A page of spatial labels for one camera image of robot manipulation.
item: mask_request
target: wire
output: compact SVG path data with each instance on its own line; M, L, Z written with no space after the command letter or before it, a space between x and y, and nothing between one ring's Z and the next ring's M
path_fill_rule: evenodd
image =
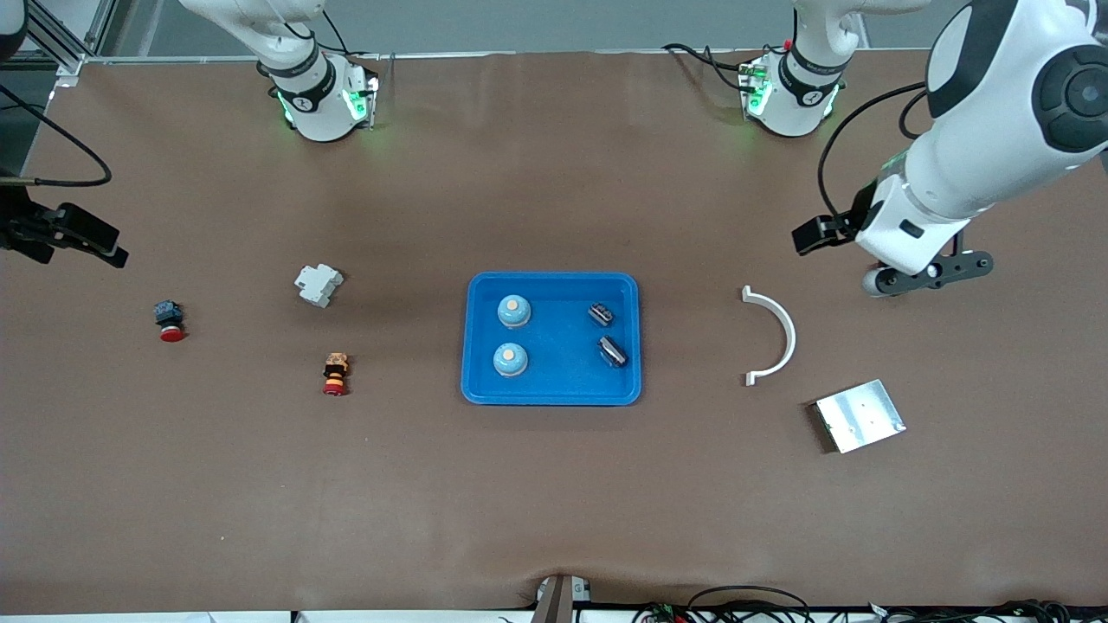
M343 57L357 57L359 54L372 54L372 52L366 52L366 51L362 51L362 50L359 50L357 52L351 52L346 47L346 41L343 41L342 40L342 35L339 34L339 29L335 28L335 22L331 21L330 16L327 14L327 11L324 11L324 18L327 20L327 23L330 24L331 31L335 32L335 37L339 40L339 45L341 45L341 48L336 48L334 45L325 45L325 44L319 43L317 41L317 44L320 48L322 48L324 50L329 50L331 52L341 52ZM316 31L311 30L310 28L308 29L308 32L310 33L310 34L308 34L308 37L305 37L302 34L300 34L299 32L297 32L296 30L294 30L293 27L289 25L288 23L285 23L285 29L288 30L290 33L293 33L293 37L296 37L297 39L302 39L304 41L311 41L312 39L316 38Z
M811 606L808 605L808 602L806 602L804 600L800 599L799 596L790 593L789 591L782 591L781 589L773 589L771 586L759 586L757 584L732 584L732 585L728 585L728 586L716 586L714 589L705 589L705 590L700 591L699 593L697 593L697 594L693 595L691 598L689 598L689 602L688 602L688 604L686 604L685 607L693 607L693 604L696 603L697 600L699 600L700 598L710 595L712 593L722 593L722 592L731 592L731 591L756 591L756 592L761 592L761 593L773 593L773 594L778 594L778 595L782 595L782 596L789 598L790 600L792 600L792 601L799 603L801 606L803 606L803 609L806 611L808 611L808 612L811 611Z
M29 112L29 113L33 114L34 116L39 118L39 121L41 121L42 123L45 123L50 127L54 129L55 132L58 132L62 136L65 136L66 139L69 139L69 141L71 143L73 143L74 145L76 145L78 149L80 149L82 152L89 154L89 157L91 157L92 160L94 160L96 162L96 164L100 165L101 171L103 171L103 176L101 176L99 180L75 180L74 181L74 180L48 180L48 178L42 178L42 177L34 177L33 182L34 182L35 186L65 186L65 187L70 187L70 188L75 188L75 187L102 186L102 185L104 185L104 184L106 184L106 183L109 183L109 182L112 181L112 170L109 168L107 163L104 162L104 160L102 157L100 157L100 155L98 155L96 152L92 151L89 147L89 145L85 145L84 143L82 143L80 141L80 139L78 139L76 136L70 134L61 125L58 125L53 121L47 119L47 115L44 115L41 112L34 110L34 106L32 106L31 104L24 102L19 95L17 95L17 94L12 93L11 91L9 91L8 88L4 86L3 84L0 84L0 93L3 93L4 95L8 96L9 100L16 102L16 104L19 105L21 109L23 109L27 112Z
M302 39L304 41L311 41L312 39L316 38L316 33L310 28L308 29L308 35L307 37L300 34L299 32L297 32L295 30L293 30L293 27L289 25L288 22L285 22L285 29L288 30L289 32L291 32L293 37L296 37L297 39Z
M44 105L42 105L42 104L28 104L28 105L29 105L29 106L33 106L33 108L37 108L37 109L39 109L40 111L44 111L44 110L47 110L47 106L44 106ZM22 109L23 109L23 106L21 106L21 105L19 105L19 104L8 104L8 105L6 105L6 106L0 106L0 111L10 111L10 110L12 110L12 109L21 109L21 110L22 110Z
M638 612L636 612L635 615L630 617L630 623L639 623L639 617L643 616L643 613L649 611L650 611L650 604L644 605L643 607L638 609Z
M666 45L663 45L661 49L663 50L668 50L668 51L680 50L683 52L688 53L688 55L690 55L694 59L700 61L701 63L706 63L706 64L709 64L709 65L716 65L716 67L719 67L720 69L726 69L727 71L739 71L739 65L732 65L732 64L720 63L720 62L712 62L707 57L701 55L700 52L697 52L696 50L694 50L693 48L689 48L688 45L686 45L684 43L667 43Z
M704 47L704 53L705 53L706 57L708 57L708 62L711 63L711 68L714 70L716 70L716 75L718 75L719 79L724 81L724 84L727 84L728 86L730 86L731 89L735 89L739 93L753 93L755 92L755 90L753 90L752 86L740 86L738 82L731 82L730 80L727 79L726 75L724 75L724 72L719 68L719 63L716 62L716 57L711 55L711 48L705 45Z
M1084 623L1095 623L1108 614L1108 606L1077 609L1078 617ZM965 609L936 607L920 612L911 607L889 607L886 614L879 619L880 623L976 623L977 619L993 619L1003 623L1002 616L1022 616L1034 619L1037 623L1070 623L1071 613L1065 604L1054 601L1037 600L1012 601L982 611Z
M847 119L842 120L842 123L839 124L839 127L835 127L834 132L831 133L831 137L828 139L828 144L823 146L823 153L820 154L820 162L819 164L815 165L815 181L820 187L820 197L823 200L823 204L827 206L828 212L830 212L831 216L834 217L835 225L840 229L845 229L851 235L858 235L858 228L854 226L854 224L847 223L847 219L842 217L842 214L840 214L839 211L834 208L834 204L831 203L831 197L828 195L827 183L823 180L823 166L827 164L828 154L831 153L831 147L834 145L835 140L839 139L839 135L842 134L842 131L847 129L847 125L850 124L851 121L854 121L858 118L858 115L862 114L863 112L870 110L871 108L880 104L885 100L890 100L892 98L895 98L896 95L903 95L904 93L911 93L912 91L923 89L924 86L925 84L923 82L915 82L906 86L901 86L899 89L893 89L892 91L886 91L878 95L876 98L872 98L870 101L858 106L850 114L848 114Z
M915 95L912 95L912 99L909 100L906 104L904 104L904 110L901 111L900 119L896 120L896 125L900 126L901 134L903 134L904 137L909 139L910 141L915 141L916 139L920 137L920 134L916 134L915 132L912 132L911 130L907 129L907 115L910 112L912 112L912 106L914 106L920 100L926 96L927 96L926 90L920 91Z
M342 53L349 57L350 49L346 47L346 41L342 40L342 34L339 32L338 27L335 25L335 22L331 21L331 17L327 14L327 11L324 11L324 19L327 20L327 24L331 27L331 32L335 33L335 38L339 40L339 45L342 47Z

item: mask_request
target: semicircular bracket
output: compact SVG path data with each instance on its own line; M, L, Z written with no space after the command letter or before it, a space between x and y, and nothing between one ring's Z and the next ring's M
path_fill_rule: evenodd
M755 294L750 290L750 286L742 286L742 303L753 303L769 309L781 321L781 326L784 327L784 355L771 368L747 372L747 387L751 387L760 377L769 376L780 370L792 358L792 353L797 349L797 326L792 324L792 318L784 310L784 307L781 307L780 303L768 296Z

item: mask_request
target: metal plate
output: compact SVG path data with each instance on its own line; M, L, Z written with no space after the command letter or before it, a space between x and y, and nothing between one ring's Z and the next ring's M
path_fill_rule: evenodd
M815 411L840 452L856 450L905 430L880 379L817 400Z

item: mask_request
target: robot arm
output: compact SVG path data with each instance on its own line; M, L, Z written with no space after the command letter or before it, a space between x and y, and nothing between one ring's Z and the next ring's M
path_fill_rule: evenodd
M27 0L0 0L0 63L19 51L27 35Z
M843 223L794 231L798 252L858 242L889 267L863 283L876 296L914 277L930 287L966 278L952 274L965 263L938 254L972 218L1108 146L1108 49L1090 32L1096 3L1077 4L973 0L958 12L927 63L932 129L885 164Z
M853 12L892 14L915 11L931 0L792 0L792 47L769 50L742 80L753 92L742 98L747 116L782 136L815 130L831 112L839 79L859 35L848 27Z
M288 123L305 137L329 142L373 123L377 75L320 50L304 22L325 0L181 0L258 57L277 85Z

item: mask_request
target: blue tray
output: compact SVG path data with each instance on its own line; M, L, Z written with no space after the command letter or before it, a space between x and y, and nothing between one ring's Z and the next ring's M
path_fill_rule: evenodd
M510 294L531 302L531 320L510 329L496 305ZM602 303L615 315L604 328L588 316ZM596 343L608 335L629 361L614 368ZM496 347L514 341L527 369L504 378L492 367ZM643 391L638 285L624 273L481 273L470 282L462 349L462 394L478 405L630 405Z

